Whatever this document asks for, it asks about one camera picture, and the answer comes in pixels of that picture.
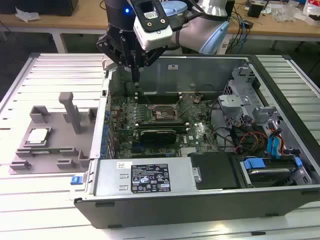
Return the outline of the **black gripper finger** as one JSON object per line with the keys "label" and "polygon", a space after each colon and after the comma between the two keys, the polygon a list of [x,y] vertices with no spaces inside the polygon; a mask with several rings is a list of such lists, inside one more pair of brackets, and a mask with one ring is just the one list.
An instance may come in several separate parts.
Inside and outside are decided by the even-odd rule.
{"label": "black gripper finger", "polygon": [[124,66],[131,72],[133,82],[137,81],[137,66],[135,63],[135,40],[126,33],[118,36],[106,33],[99,38],[97,48],[107,55],[118,66]]}
{"label": "black gripper finger", "polygon": [[158,47],[145,51],[141,47],[136,50],[136,81],[140,80],[140,69],[151,66],[163,53],[165,47]]}

